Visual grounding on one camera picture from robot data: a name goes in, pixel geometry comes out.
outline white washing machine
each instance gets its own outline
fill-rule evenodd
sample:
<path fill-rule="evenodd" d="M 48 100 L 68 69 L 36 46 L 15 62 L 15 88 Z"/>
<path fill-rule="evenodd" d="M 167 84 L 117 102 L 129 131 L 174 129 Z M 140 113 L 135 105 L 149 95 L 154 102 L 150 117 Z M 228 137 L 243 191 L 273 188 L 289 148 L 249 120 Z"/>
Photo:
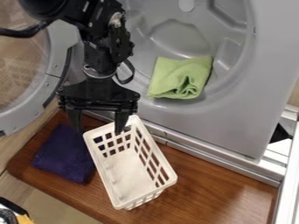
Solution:
<path fill-rule="evenodd" d="M 229 162 L 240 157 L 260 161 L 298 76 L 299 2 L 121 2 L 136 44 L 135 55 L 130 58 L 136 77 L 124 87 L 142 95 L 138 115 L 156 140 L 204 159 L 202 155 L 213 151 L 213 156 L 221 154 Z M 27 21 L 16 1 L 1 4 L 1 9 L 13 12 L 7 14 L 2 26 L 18 28 L 20 21 Z M 10 87 L 2 93 L 0 89 L 0 133 L 9 135 L 43 112 L 66 77 L 71 83 L 85 79 L 81 72 L 84 49 L 77 29 L 61 21 L 36 38 L 0 38 L 0 42 L 0 74 L 5 77 L 0 85 L 2 90 Z M 22 48 L 25 54 L 19 58 L 13 52 L 10 56 L 5 50 L 7 43 L 28 50 Z M 199 98 L 147 97 L 157 57 L 188 59 L 206 55 L 214 58 L 213 70 Z M 125 66 L 120 67 L 120 76 L 127 72 Z"/>
<path fill-rule="evenodd" d="M 261 158 L 299 69 L 296 0 L 123 0 L 146 121 Z M 212 55 L 212 76 L 194 100 L 150 99 L 157 57 Z"/>

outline wooden board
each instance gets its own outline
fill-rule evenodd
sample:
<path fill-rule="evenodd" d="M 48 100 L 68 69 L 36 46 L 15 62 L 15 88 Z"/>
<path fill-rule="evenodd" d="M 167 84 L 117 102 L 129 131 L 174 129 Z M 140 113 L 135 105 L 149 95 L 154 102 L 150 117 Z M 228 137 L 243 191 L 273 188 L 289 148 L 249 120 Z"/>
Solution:
<path fill-rule="evenodd" d="M 53 117 L 9 162 L 8 171 L 98 221 L 113 224 L 263 224 L 271 221 L 277 189 L 161 144 L 178 175 L 177 184 L 146 205 L 132 211 L 116 211 L 97 173 L 90 183 L 79 185 L 31 166 L 35 153 L 60 123 L 66 123 L 63 112 Z M 87 130 L 103 124 L 90 117 L 84 123 Z"/>

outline green cloth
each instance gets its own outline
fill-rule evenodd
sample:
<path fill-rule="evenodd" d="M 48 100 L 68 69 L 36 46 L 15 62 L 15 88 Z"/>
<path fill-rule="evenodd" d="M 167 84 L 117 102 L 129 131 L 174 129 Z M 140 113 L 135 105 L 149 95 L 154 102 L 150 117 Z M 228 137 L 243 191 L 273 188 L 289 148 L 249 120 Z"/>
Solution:
<path fill-rule="evenodd" d="M 200 95 L 212 69 L 212 58 L 158 58 L 148 97 L 193 99 Z"/>

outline black cable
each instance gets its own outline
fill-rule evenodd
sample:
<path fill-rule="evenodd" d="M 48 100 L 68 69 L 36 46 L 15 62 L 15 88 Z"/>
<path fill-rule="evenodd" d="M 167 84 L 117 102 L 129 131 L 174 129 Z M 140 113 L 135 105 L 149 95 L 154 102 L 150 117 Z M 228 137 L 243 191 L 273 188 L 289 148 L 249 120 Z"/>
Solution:
<path fill-rule="evenodd" d="M 43 21 L 39 24 L 35 24 L 24 28 L 23 30 L 15 31 L 6 28 L 0 28 L 0 36 L 11 37 L 11 38 L 18 38 L 18 39 L 28 39 L 35 36 L 41 30 L 44 30 L 48 25 L 50 25 L 52 21 Z"/>

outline purple towel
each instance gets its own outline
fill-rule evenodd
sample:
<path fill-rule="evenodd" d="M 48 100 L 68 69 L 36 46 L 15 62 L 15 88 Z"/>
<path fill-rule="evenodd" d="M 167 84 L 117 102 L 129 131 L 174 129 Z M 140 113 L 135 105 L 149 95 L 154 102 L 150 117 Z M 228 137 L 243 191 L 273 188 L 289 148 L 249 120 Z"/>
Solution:
<path fill-rule="evenodd" d="M 94 162 L 82 136 L 60 124 L 38 151 L 33 166 L 76 183 L 86 182 Z"/>

